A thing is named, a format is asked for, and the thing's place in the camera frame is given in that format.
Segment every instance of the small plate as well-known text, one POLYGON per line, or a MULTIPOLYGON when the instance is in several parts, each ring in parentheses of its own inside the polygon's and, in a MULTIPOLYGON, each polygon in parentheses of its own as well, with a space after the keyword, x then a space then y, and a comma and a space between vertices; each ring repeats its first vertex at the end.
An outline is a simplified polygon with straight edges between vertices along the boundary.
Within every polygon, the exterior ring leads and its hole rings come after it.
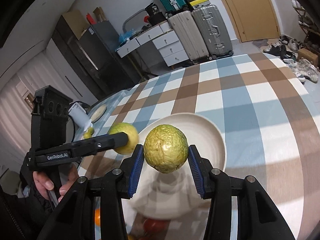
POLYGON ((96 122, 97 120, 99 120, 99 118, 103 116, 106 109, 107 109, 106 104, 101 105, 91 116, 91 122, 96 122))
MULTIPOLYGON (((226 146, 214 123, 197 114, 172 114, 141 131, 139 143, 143 145, 148 133, 160 124, 171 124, 180 129, 188 144, 196 145, 201 157, 208 159, 214 168, 225 170, 226 146)), ((190 212, 204 204, 204 200, 196 191, 188 160, 170 174, 156 171, 145 161, 137 192, 128 203, 146 217, 168 220, 190 212)))

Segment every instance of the green fruit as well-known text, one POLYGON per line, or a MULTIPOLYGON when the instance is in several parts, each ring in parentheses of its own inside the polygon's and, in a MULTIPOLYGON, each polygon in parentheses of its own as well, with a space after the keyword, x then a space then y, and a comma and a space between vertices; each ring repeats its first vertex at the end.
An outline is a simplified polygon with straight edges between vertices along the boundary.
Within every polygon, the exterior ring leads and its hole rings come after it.
POLYGON ((125 146, 116 148, 115 151, 119 154, 132 153, 139 142, 139 135, 137 130, 132 124, 120 122, 117 124, 113 124, 110 127, 108 134, 115 134, 119 132, 125 132, 128 135, 128 143, 125 146))
POLYGON ((171 173, 181 168, 187 160, 187 138, 172 125, 158 125, 147 135, 143 153, 151 167, 161 173, 171 173))
POLYGON ((91 134, 94 134, 94 128, 93 127, 89 127, 87 132, 91 133, 91 134))
POLYGON ((83 138, 84 139, 88 139, 88 138, 91 138, 92 137, 92 135, 91 135, 91 133, 89 133, 89 132, 85 132, 84 134, 83 134, 83 138))

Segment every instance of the black cabinet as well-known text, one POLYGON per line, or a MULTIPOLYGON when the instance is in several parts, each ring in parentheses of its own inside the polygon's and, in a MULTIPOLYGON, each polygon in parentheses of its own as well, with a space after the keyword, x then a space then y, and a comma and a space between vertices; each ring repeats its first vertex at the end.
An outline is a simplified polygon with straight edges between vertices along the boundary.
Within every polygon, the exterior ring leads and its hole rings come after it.
POLYGON ((61 16, 52 39, 98 100, 131 88, 141 79, 139 69, 115 52, 119 35, 108 21, 91 25, 78 41, 61 16))

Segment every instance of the drawer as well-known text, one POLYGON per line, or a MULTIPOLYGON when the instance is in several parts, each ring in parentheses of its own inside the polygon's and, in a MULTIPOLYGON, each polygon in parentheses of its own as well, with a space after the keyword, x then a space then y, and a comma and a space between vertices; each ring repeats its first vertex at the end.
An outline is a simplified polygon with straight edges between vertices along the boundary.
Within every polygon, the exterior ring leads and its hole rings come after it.
POLYGON ((174 43, 171 43, 161 49, 159 49, 159 52, 161 54, 162 57, 167 57, 169 55, 172 55, 176 52, 182 51, 184 50, 182 44, 180 41, 176 41, 174 43))
POLYGON ((120 49, 118 49, 117 52, 120 57, 124 57, 138 47, 140 47, 140 45, 137 40, 132 39, 131 41, 128 41, 126 44, 124 44, 120 49))
POLYGON ((163 33, 166 33, 171 30, 170 24, 168 22, 161 23, 160 28, 163 31, 163 33))
POLYGON ((165 35, 162 35, 161 37, 153 40, 153 44, 156 46, 157 49, 163 48, 164 46, 167 46, 171 43, 174 43, 175 41, 178 41, 179 38, 176 35, 174 31, 171 31, 169 33, 166 33, 165 35))
POLYGON ((177 63, 182 62, 187 59, 189 59, 188 55, 186 54, 186 52, 184 50, 182 50, 182 51, 176 52, 170 56, 165 57, 164 61, 166 62, 166 64, 168 66, 171 66, 171 65, 177 64, 177 63))
POLYGON ((139 42, 140 45, 145 44, 148 41, 151 41, 152 39, 160 36, 163 34, 163 31, 161 30, 160 26, 156 26, 145 33, 141 34, 140 36, 137 37, 137 41, 139 42))

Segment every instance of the finger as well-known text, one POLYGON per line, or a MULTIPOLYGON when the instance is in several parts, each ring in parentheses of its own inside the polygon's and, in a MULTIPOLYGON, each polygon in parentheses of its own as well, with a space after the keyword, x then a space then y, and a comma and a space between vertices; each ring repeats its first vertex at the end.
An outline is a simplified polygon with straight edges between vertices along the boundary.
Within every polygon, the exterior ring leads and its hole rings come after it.
POLYGON ((47 191, 45 189, 44 186, 42 186, 42 184, 39 182, 39 179, 38 179, 38 174, 36 171, 33 172, 33 180, 35 182, 35 185, 36 185, 36 189, 38 190, 38 192, 41 194, 42 197, 44 197, 46 200, 49 200, 49 197, 48 197, 48 194, 47 194, 47 191))
POLYGON ((68 180, 75 182, 76 179, 78 179, 78 178, 79 178, 78 170, 74 165, 72 165, 72 167, 69 171, 69 174, 68 174, 68 180))
POLYGON ((78 171, 76 167, 72 165, 68 174, 68 182, 59 189, 59 193, 61 196, 64 196, 66 194, 66 192, 70 189, 77 178, 79 178, 78 171))
POLYGON ((42 171, 38 171, 33 174, 34 174, 33 178, 35 181, 38 181, 47 190, 53 190, 54 185, 52 181, 49 179, 47 174, 45 174, 42 171))
POLYGON ((61 196, 64 196, 67 191, 70 189, 70 187, 72 186, 72 184, 74 183, 74 181, 69 180, 65 185, 63 185, 60 189, 59 189, 59 193, 61 196))

